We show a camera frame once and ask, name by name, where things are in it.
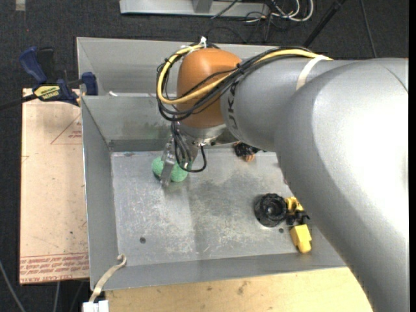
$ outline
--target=green ball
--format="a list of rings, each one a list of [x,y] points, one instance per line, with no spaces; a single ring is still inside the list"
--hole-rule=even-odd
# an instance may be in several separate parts
[[[181,169],[177,163],[175,163],[174,168],[172,169],[172,174],[170,175],[170,180],[175,183],[184,181],[188,176],[188,172]]]
[[[163,161],[162,157],[156,157],[153,162],[151,163],[151,170],[155,174],[156,177],[160,178],[163,170]],[[172,169],[172,174],[170,175],[170,180],[175,183],[185,180],[188,176],[188,172],[181,169],[177,163],[174,164]]]
[[[160,178],[163,170],[163,162],[162,157],[156,157],[153,162],[151,163],[151,170],[155,174],[156,177]]]

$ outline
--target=cardboard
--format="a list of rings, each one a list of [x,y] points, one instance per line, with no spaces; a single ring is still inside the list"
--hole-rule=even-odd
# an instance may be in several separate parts
[[[89,277],[81,109],[22,105],[19,282]]]

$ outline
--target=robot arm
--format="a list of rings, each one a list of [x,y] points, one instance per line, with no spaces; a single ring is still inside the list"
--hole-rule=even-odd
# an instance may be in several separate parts
[[[409,311],[408,61],[289,48],[248,61],[215,47],[187,53],[180,103],[166,103],[177,110],[177,161],[191,166],[226,129],[275,151],[293,194],[375,311]]]

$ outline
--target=wooden board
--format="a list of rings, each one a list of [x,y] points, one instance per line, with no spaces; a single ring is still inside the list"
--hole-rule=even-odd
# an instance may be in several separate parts
[[[19,282],[89,277],[81,109],[22,105]]]
[[[107,291],[111,312],[371,312],[346,268]]]

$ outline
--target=blue clamp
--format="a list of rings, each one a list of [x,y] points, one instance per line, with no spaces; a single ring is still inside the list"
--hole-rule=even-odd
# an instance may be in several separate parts
[[[48,56],[47,61],[51,62],[51,60],[51,56]],[[19,56],[19,62],[23,69],[36,79],[37,84],[32,89],[32,92],[38,99],[41,101],[62,101],[79,106],[79,96],[68,87],[68,84],[64,79],[58,78],[50,81],[51,76],[49,75],[48,78],[48,75],[45,74],[42,65],[38,61],[38,51],[36,46],[32,46],[25,50]],[[83,73],[80,80],[72,83],[78,85],[84,83],[88,95],[98,95],[96,76],[91,72]]]

